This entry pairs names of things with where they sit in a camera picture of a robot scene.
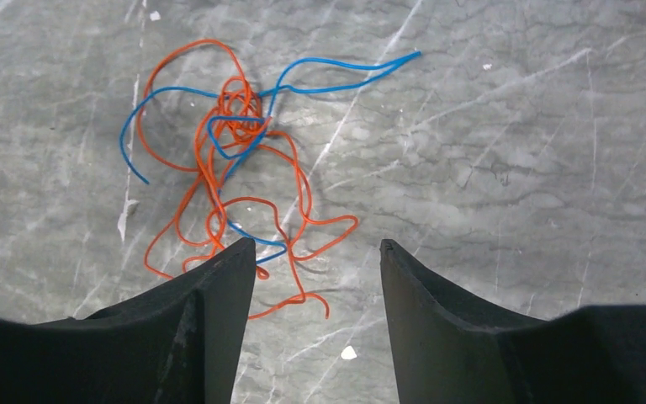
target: blue string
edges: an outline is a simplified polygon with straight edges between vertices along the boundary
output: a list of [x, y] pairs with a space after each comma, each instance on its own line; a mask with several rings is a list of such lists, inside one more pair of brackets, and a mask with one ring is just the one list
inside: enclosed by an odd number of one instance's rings
[[[384, 78], [388, 76], [390, 73], [394, 72], [395, 70], [399, 69], [402, 67], [405, 63], [408, 61], [411, 61], [412, 59], [415, 59], [419, 56], [421, 56], [422, 53], [419, 51], [415, 51], [413, 53], [410, 53], [407, 56], [402, 56], [398, 59], [395, 59], [393, 61], [388, 61], [387, 63], [384, 63], [382, 65], [377, 65], [377, 66], [367, 66], [367, 65], [356, 65], [352, 63], [346, 63], [344, 61], [335, 61], [332, 59], [324, 59], [324, 58], [319, 58], [319, 57], [305, 57], [302, 59], [299, 59], [293, 63], [291, 63], [288, 67], [286, 67], [281, 75], [278, 77], [278, 80], [276, 81], [276, 85], [273, 88], [270, 88], [266, 91], [261, 91], [258, 93], [258, 96], [260, 98], [266, 98], [266, 97], [271, 97], [271, 102], [268, 105], [268, 112], [267, 112], [267, 118], [271, 117], [271, 114], [273, 113], [273, 106], [276, 102], [276, 97], [278, 96], [279, 93], [282, 91], [290, 91], [292, 93], [297, 93], [297, 94], [320, 94], [320, 93], [333, 93], [337, 91], [343, 91], [343, 90], [351, 90], [355, 88], [360, 88], [363, 86], [366, 86], [370, 84], [371, 82], [375, 82], [381, 78]], [[380, 71], [382, 70], [381, 73], [373, 75], [361, 82], [357, 82], [354, 84], [346, 84], [346, 85], [340, 85], [340, 86], [334, 86], [334, 87], [326, 87], [326, 88], [297, 88], [292, 84], [282, 84], [283, 79], [286, 77], [286, 75], [294, 69], [297, 65], [301, 65], [304, 63], [320, 63], [320, 64], [326, 64], [326, 65], [332, 65], [332, 66], [338, 66], [338, 67], [343, 67], [346, 69], [351, 69], [351, 70], [359, 70], [359, 71], [365, 71], [365, 72], [375, 72], [375, 71]], [[128, 116], [127, 120], [125, 121], [122, 131], [120, 131], [120, 136], [119, 136], [119, 147], [120, 147], [120, 153], [122, 154], [123, 159], [125, 160], [125, 163], [127, 163], [128, 167], [132, 171], [132, 173], [135, 174], [137, 178], [139, 178], [143, 183], [150, 184], [150, 181], [145, 178], [134, 166], [132, 161], [130, 160], [130, 157], [127, 155], [127, 152], [125, 151], [125, 136], [127, 134], [127, 130], [132, 124], [132, 120], [137, 116], [137, 114], [140, 112], [141, 109], [145, 107], [145, 105], [152, 100], [157, 94], [159, 93], [164, 93], [167, 91], [184, 91], [185, 93], [192, 93], [192, 94], [197, 94], [201, 95], [203, 97], [208, 97], [208, 98], [218, 98], [219, 95], [215, 93], [211, 93], [208, 91], [204, 90], [199, 90], [197, 88], [189, 88], [189, 87], [182, 87], [182, 86], [170, 86], [170, 87], [163, 87], [163, 88], [158, 88], [157, 90], [152, 91], [150, 94], [147, 95], [145, 99], [143, 99], [135, 109], [130, 113], [130, 116]], [[244, 122], [258, 122], [260, 124], [263, 124], [266, 120], [262, 118], [255, 118], [255, 117], [250, 117], [250, 116], [224, 116], [224, 115], [216, 115], [213, 116], [209, 119], [207, 122], [207, 133], [209, 135], [209, 139], [212, 141], [214, 144], [214, 147], [216, 150], [219, 152], [219, 154], [226, 160], [236, 160], [234, 164], [231, 166], [231, 168], [226, 172], [225, 174], [225, 180], [229, 179], [231, 175], [234, 174], [234, 172], [238, 169], [238, 167], [251, 155], [251, 153], [258, 147], [258, 145], [261, 143], [261, 141], [266, 137], [266, 129], [262, 130], [262, 132], [257, 135], [257, 137], [254, 139], [254, 141], [247, 147], [244, 151], [240, 151], [236, 153], [235, 155], [228, 155], [224, 151], [224, 148], [221, 146], [219, 141], [214, 137], [214, 131], [212, 128], [212, 124], [216, 121], [244, 121]], [[275, 242], [275, 241], [269, 241], [269, 240], [263, 240], [258, 237], [254, 237], [251, 234], [247, 233], [246, 231], [243, 231], [239, 226], [234, 224], [231, 220], [227, 219], [227, 223], [229, 227], [231, 227], [235, 232], [239, 233], [242, 237], [247, 237], [251, 238], [256, 242], [259, 242], [263, 245], [271, 246], [271, 247], [280, 247], [281, 251], [276, 252], [272, 255], [269, 255], [268, 257], [264, 258], [259, 258], [257, 260], [257, 264], [261, 265], [262, 263], [266, 263], [268, 261], [271, 261], [272, 259], [278, 258], [282, 255], [284, 255], [288, 251], [288, 247], [283, 242]]]

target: wire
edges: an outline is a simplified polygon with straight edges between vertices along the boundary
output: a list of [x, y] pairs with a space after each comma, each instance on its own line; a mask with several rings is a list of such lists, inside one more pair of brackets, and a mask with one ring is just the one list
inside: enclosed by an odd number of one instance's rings
[[[153, 90], [153, 83], [156, 79], [157, 74], [171, 61], [175, 60], [181, 54], [186, 53], [192, 50], [195, 47], [201, 45], [217, 45], [224, 51], [226, 51], [231, 60], [236, 66], [238, 74], [236, 76], [228, 79], [219, 94], [206, 92], [203, 90], [198, 90], [195, 88], [185, 88], [185, 87], [166, 87], [158, 88]], [[320, 295], [316, 293], [311, 293], [305, 291], [298, 272], [296, 268], [296, 263], [301, 261], [306, 261], [312, 258], [317, 257], [319, 254], [328, 250], [329, 248], [335, 246], [338, 242], [342, 241], [347, 237], [351, 232], [353, 232], [358, 224], [359, 220], [353, 215], [342, 215], [333, 219], [325, 221], [317, 221], [310, 217], [310, 213], [313, 209], [313, 198], [309, 185], [309, 181], [305, 176], [303, 170], [299, 165], [298, 152], [296, 150], [293, 139], [290, 135], [280, 130], [269, 130], [271, 124], [271, 113], [273, 111], [273, 104], [278, 93], [282, 91], [291, 91], [293, 93], [301, 94], [311, 94], [311, 93], [328, 93], [332, 91], [341, 91], [349, 88], [359, 88], [370, 82], [378, 80], [382, 77], [389, 75], [394, 70], [400, 68], [406, 62], [415, 57], [418, 57], [421, 53], [415, 52], [408, 56], [396, 59], [394, 61], [387, 62], [379, 66], [363, 66], [363, 65], [353, 65], [349, 63], [344, 63], [340, 61], [333, 61], [329, 59], [320, 59], [320, 58], [304, 58], [299, 61], [296, 61], [289, 65], [279, 76], [277, 84], [274, 88], [266, 90], [264, 92], [255, 93], [252, 90], [251, 85], [246, 80], [243, 70], [241, 69], [241, 64], [236, 59], [236, 56], [231, 51], [229, 47], [219, 42], [218, 40], [198, 40], [194, 41], [191, 44], [180, 47], [175, 50], [173, 53], [165, 57], [156, 69], [150, 75], [147, 84], [143, 92], [142, 101], [135, 107], [135, 110], [132, 111], [128, 119], [126, 120], [123, 129], [120, 133], [119, 143], [120, 151], [122, 152], [123, 158], [125, 159], [128, 167], [132, 172], [143, 182], [149, 183], [149, 181], [142, 176], [132, 164], [132, 161], [129, 159], [125, 148], [124, 148], [124, 138], [128, 128], [130, 127], [132, 121], [135, 122], [135, 131], [142, 143], [143, 147], [147, 152], [153, 156], [157, 161], [167, 165], [168, 167], [174, 168], [178, 171], [185, 173], [196, 174], [192, 185], [189, 187], [185, 195], [182, 197], [177, 210], [173, 218], [167, 223], [167, 225], [157, 233], [155, 238], [152, 240], [148, 246], [145, 257], [144, 264], [151, 272], [162, 276], [165, 279], [172, 279], [173, 277], [170, 274], [165, 274], [162, 271], [151, 266], [149, 257], [151, 254], [152, 248], [156, 243], [162, 238], [162, 236], [169, 231], [172, 227], [175, 228], [175, 232], [180, 240], [190, 246], [195, 248], [209, 247], [209, 252], [198, 255], [194, 257], [187, 258], [182, 263], [182, 271], [186, 272], [187, 267], [190, 263], [204, 261], [211, 259], [219, 251], [225, 248], [222, 238], [227, 227], [230, 227], [235, 232], [239, 233], [244, 237], [253, 238], [256, 242], [259, 242], [264, 245], [279, 247], [281, 250], [274, 253], [273, 255], [265, 258], [260, 258], [257, 260], [257, 277], [259, 279], [268, 279], [270, 274], [264, 268], [261, 267], [262, 263], [270, 261], [274, 258], [281, 257], [284, 254], [289, 259], [289, 266], [291, 268], [291, 273], [296, 283], [298, 294], [289, 297], [286, 300], [281, 301], [277, 305], [270, 307], [268, 310], [265, 310], [256, 315], [250, 316], [250, 319], [258, 318], [261, 316], [266, 316], [274, 311], [281, 309], [282, 307], [292, 305], [292, 304], [302, 304], [305, 303], [308, 299], [315, 299], [320, 301], [325, 307], [326, 318], [330, 315], [330, 307], [328, 306], [327, 301]], [[380, 71], [381, 73], [371, 76], [363, 82], [349, 84], [344, 86], [329, 87], [329, 88], [297, 88], [293, 85], [285, 84], [283, 85], [284, 77], [297, 65], [307, 62], [318, 62], [334, 66], [341, 66], [345, 68], [351, 68], [362, 71]], [[157, 94], [163, 93], [166, 91], [184, 91], [187, 93], [194, 93], [208, 98], [215, 98], [216, 105], [200, 120], [199, 125], [195, 131], [193, 139], [193, 153], [196, 160], [195, 167], [184, 167], [177, 165], [176, 163], [169, 162], [164, 157], [159, 156], [154, 152], [150, 146], [147, 144], [144, 132], [142, 130], [142, 115], [145, 111], [145, 105], [148, 101], [154, 98]], [[271, 102], [269, 103], [267, 113], [264, 114], [262, 110], [262, 98], [271, 97]], [[223, 143], [223, 137], [230, 137], [232, 140], [228, 143]], [[272, 146], [263, 145], [262, 140], [264, 137], [275, 137], [283, 138], [285, 143], [288, 144], [290, 148], [290, 155], [277, 149]], [[227, 152], [228, 149], [234, 149], [236, 152], [230, 154]], [[244, 196], [239, 198], [234, 198], [226, 202], [222, 201], [221, 190], [224, 186], [224, 183], [233, 175], [234, 171], [241, 165], [241, 163], [246, 160], [254, 149], [258, 149], [265, 152], [271, 152], [277, 157], [283, 159], [285, 162], [290, 164], [293, 169], [294, 179], [297, 185], [298, 192], [298, 208], [302, 220], [302, 225], [299, 228], [298, 232], [290, 237], [282, 228], [279, 222], [278, 217], [278, 208], [277, 206], [266, 199], [261, 199], [253, 196]], [[221, 173], [218, 173], [214, 170], [214, 157], [219, 156], [223, 157], [228, 161], [226, 167]], [[186, 209], [189, 206], [192, 198], [196, 192], [204, 188], [204, 191], [209, 198], [209, 202], [212, 204], [213, 209], [208, 213], [204, 229], [207, 233], [207, 239], [203, 241], [191, 241], [188, 237], [184, 236], [181, 230], [181, 219]], [[247, 232], [245, 232], [238, 225], [234, 224], [227, 215], [227, 208], [231, 205], [235, 205], [241, 202], [253, 202], [262, 205], [267, 205], [273, 211], [274, 225], [280, 235], [281, 241], [269, 241], [262, 240], [257, 237], [253, 237]], [[342, 221], [350, 222], [350, 226], [337, 238], [328, 242], [323, 247], [313, 251], [312, 253], [304, 256], [297, 256], [294, 254], [294, 247], [300, 238], [304, 235], [305, 230], [308, 226], [325, 226], [333, 223], [338, 223]]]

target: tangled orange wire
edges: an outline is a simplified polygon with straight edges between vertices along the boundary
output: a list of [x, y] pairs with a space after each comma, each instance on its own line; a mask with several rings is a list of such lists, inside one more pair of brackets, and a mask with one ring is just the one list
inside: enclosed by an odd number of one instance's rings
[[[294, 277], [296, 286], [298, 287], [299, 293], [297, 295], [293, 295], [289, 297], [286, 300], [281, 301], [277, 305], [270, 307], [269, 309], [261, 313], [249, 316], [249, 319], [255, 319], [255, 318], [266, 316], [287, 305], [305, 303], [307, 299], [319, 300], [325, 307], [326, 318], [328, 318], [331, 311], [328, 305], [328, 302], [326, 301], [326, 299], [324, 299], [322, 296], [316, 293], [305, 291], [301, 283], [298, 271], [296, 269], [296, 263], [312, 259], [318, 256], [319, 254], [323, 253], [325, 250], [336, 245], [338, 242], [343, 240], [345, 237], [347, 237], [351, 232], [355, 230], [355, 228], [358, 225], [358, 219], [353, 215], [343, 215], [327, 221], [316, 221], [310, 218], [310, 212], [313, 209], [313, 199], [310, 191], [310, 185], [307, 177], [305, 176], [305, 174], [303, 173], [299, 165], [298, 153], [296, 151], [296, 147], [291, 136], [289, 136], [287, 133], [282, 132], [280, 130], [268, 130], [266, 133], [266, 136], [284, 138], [291, 148], [291, 155], [288, 155], [276, 148], [266, 146], [263, 144], [259, 144], [257, 146], [257, 149], [271, 152], [276, 156], [280, 157], [281, 159], [283, 159], [285, 162], [288, 162], [289, 164], [291, 164], [291, 166], [293, 167], [295, 181], [296, 181], [297, 190], [299, 194], [298, 208], [299, 208], [299, 213], [301, 215], [301, 218], [303, 220], [302, 226], [299, 228], [295, 236], [290, 237], [281, 228], [281, 224], [278, 220], [278, 208], [273, 202], [269, 200], [257, 198], [253, 196], [243, 196], [243, 197], [227, 200], [226, 202], [222, 202], [220, 199], [220, 190], [224, 185], [225, 175], [229, 171], [231, 166], [234, 164], [234, 161], [233, 160], [230, 161], [229, 164], [226, 166], [226, 168], [222, 171], [222, 173], [220, 175], [217, 175], [217, 173], [214, 170], [214, 155], [215, 155], [216, 149], [213, 144], [209, 144], [208, 151], [205, 151], [204, 149], [208, 143], [206, 126], [209, 120], [216, 115], [226, 115], [226, 116], [237, 115], [237, 116], [246, 116], [246, 117], [260, 118], [260, 119], [263, 118], [262, 100], [252, 90], [251, 84], [249, 84], [249, 82], [246, 80], [244, 72], [241, 69], [241, 64], [236, 59], [234, 52], [228, 46], [219, 42], [218, 40], [210, 40], [210, 39], [197, 40], [175, 50], [170, 55], [165, 57], [150, 75], [150, 78], [147, 80], [147, 84], [145, 86], [143, 99], [147, 98], [147, 96], [152, 92], [152, 86], [157, 74], [167, 64], [177, 59], [180, 55], [201, 45], [217, 45], [218, 47], [225, 50], [230, 55], [231, 60], [236, 65], [236, 70], [238, 71], [238, 75], [231, 77], [224, 83], [220, 96], [217, 98], [216, 105], [199, 122], [197, 130], [194, 134], [194, 140], [193, 140], [193, 152], [197, 163], [196, 167], [184, 167], [184, 166], [177, 165], [173, 162], [169, 162], [167, 159], [165, 159], [164, 157], [161, 157], [156, 152], [154, 152], [147, 144], [147, 141], [145, 139], [145, 134], [142, 130], [142, 115], [144, 112], [144, 108], [140, 109], [140, 111], [135, 117], [135, 130], [137, 131], [137, 135], [140, 138], [140, 141], [142, 142], [142, 145], [147, 150], [147, 152], [149, 152], [157, 161], [167, 165], [168, 167], [174, 168], [181, 172], [196, 174], [196, 179], [194, 179], [192, 185], [189, 187], [188, 191], [183, 196], [173, 218], [169, 221], [169, 223], [167, 223], [167, 225], [159, 233], [157, 233], [155, 238], [148, 246], [145, 253], [145, 258], [144, 258], [145, 266], [151, 272], [159, 276], [162, 276], [163, 278], [166, 278], [166, 279], [173, 278], [171, 275], [165, 274], [164, 272], [152, 267], [150, 265], [150, 260], [149, 260], [152, 248], [172, 226], [175, 227], [175, 232], [177, 233], [177, 236], [179, 237], [179, 239], [186, 245], [190, 247], [195, 247], [195, 248], [211, 246], [208, 253], [193, 256], [183, 261], [182, 271], [186, 272], [187, 266], [189, 263], [211, 259], [219, 251], [225, 248], [221, 239], [227, 227], [226, 208], [228, 206], [239, 202], [244, 202], [244, 201], [256, 202], [258, 204], [268, 205], [273, 210], [273, 219], [275, 222], [276, 229], [278, 233], [281, 235], [281, 237], [283, 238], [283, 243], [286, 245], [288, 249], [287, 255], [289, 258], [289, 265], [290, 265], [291, 273]], [[232, 84], [236, 85], [237, 83], [239, 84], [240, 88], [230, 89], [232, 87]], [[239, 110], [233, 111], [233, 108], [236, 105], [240, 105], [241, 107]], [[267, 129], [269, 124], [270, 124], [270, 119], [264, 120], [263, 123], [259, 123], [255, 121], [220, 120], [216, 123], [216, 125], [213, 125], [214, 138], [217, 141], [219, 141], [222, 138], [222, 135], [224, 135], [225, 132], [227, 131], [233, 138], [233, 141], [222, 145], [222, 148], [231, 149], [231, 148], [239, 147], [240, 150], [243, 152], [249, 147], [249, 145], [251, 145], [254, 142], [255, 138], [258, 135], [260, 135], [264, 130]], [[212, 204], [212, 209], [207, 215], [206, 220], [204, 222], [204, 229], [207, 232], [208, 238], [201, 242], [194, 242], [194, 241], [188, 240], [183, 235], [181, 231], [180, 221], [182, 219], [182, 215], [184, 211], [187, 209], [189, 205], [189, 202], [192, 200], [195, 193], [201, 187], [204, 187], [204, 189], [206, 190], [206, 193], [209, 197], [209, 201]], [[214, 219], [216, 219], [216, 222], [217, 222], [216, 231], [212, 229]], [[306, 227], [308, 225], [323, 226], [323, 225], [329, 225], [332, 223], [337, 223], [340, 221], [350, 221], [352, 224], [338, 238], [336, 238], [331, 242], [328, 242], [325, 246], [319, 248], [318, 250], [312, 252], [311, 254], [304, 255], [304, 256], [296, 256], [294, 254], [294, 245], [303, 236], [303, 233], [306, 230]], [[266, 269], [262, 268], [261, 266], [257, 266], [257, 277], [259, 279], [268, 279], [269, 273], [268, 271], [266, 271]]]

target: black object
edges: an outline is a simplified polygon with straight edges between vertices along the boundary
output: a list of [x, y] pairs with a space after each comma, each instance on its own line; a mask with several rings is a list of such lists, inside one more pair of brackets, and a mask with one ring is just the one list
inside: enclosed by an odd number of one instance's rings
[[85, 320], [0, 320], [0, 402], [229, 404], [254, 241]]
[[646, 403], [646, 306], [587, 306], [550, 322], [489, 303], [383, 240], [401, 404]]

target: stone surface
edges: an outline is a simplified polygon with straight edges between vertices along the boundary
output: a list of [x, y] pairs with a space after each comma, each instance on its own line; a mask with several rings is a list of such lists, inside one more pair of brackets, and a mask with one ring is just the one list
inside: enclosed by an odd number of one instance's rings
[[[202, 37], [232, 45], [262, 88], [300, 56], [374, 63], [424, 52], [359, 92], [281, 99], [275, 125], [299, 142], [318, 215], [362, 222], [302, 271], [331, 303], [329, 320], [310, 302], [249, 322], [233, 402], [397, 401], [384, 237], [531, 316], [646, 302], [646, 2], [145, 2], [0, 0], [1, 317], [82, 318], [161, 282], [142, 256], [192, 178], [135, 142], [152, 185], [138, 182], [117, 138], [151, 69]], [[216, 90], [232, 72], [221, 52], [202, 49], [157, 85]], [[302, 67], [291, 80], [353, 77]], [[191, 163], [210, 105], [160, 97], [145, 119], [154, 147]], [[294, 208], [290, 168], [263, 155], [226, 193]], [[128, 200], [139, 203], [123, 241]], [[234, 210], [237, 221], [274, 234], [271, 213], [250, 207]], [[185, 220], [192, 237], [207, 211], [196, 199]], [[301, 245], [340, 230], [314, 229]], [[176, 273], [194, 254], [170, 234], [152, 259]], [[267, 268], [252, 312], [295, 293], [284, 261]], [[341, 359], [347, 346], [355, 359]]]

